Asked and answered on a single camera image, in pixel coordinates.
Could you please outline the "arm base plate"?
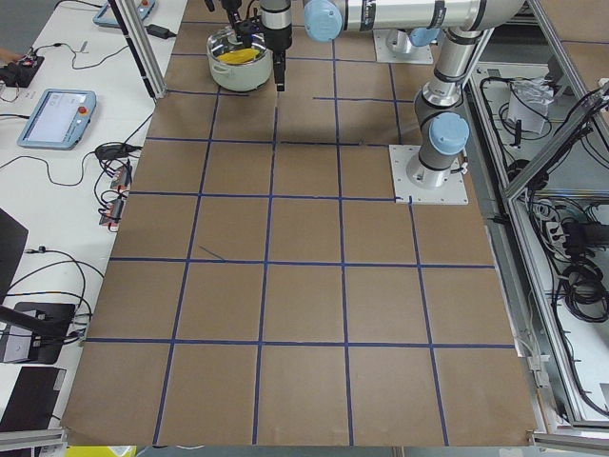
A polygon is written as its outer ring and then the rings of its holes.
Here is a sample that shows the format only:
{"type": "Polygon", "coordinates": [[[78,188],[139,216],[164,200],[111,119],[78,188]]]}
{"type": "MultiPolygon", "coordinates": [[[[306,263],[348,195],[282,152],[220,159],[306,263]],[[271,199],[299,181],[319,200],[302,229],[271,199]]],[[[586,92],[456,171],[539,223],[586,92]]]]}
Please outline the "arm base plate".
{"type": "Polygon", "coordinates": [[[440,33],[439,29],[375,30],[373,33],[376,61],[412,65],[431,65],[430,45],[440,33]]]}
{"type": "Polygon", "coordinates": [[[390,145],[394,200],[399,204],[464,206],[469,203],[464,178],[455,158],[446,170],[427,169],[416,145],[390,145]]]}

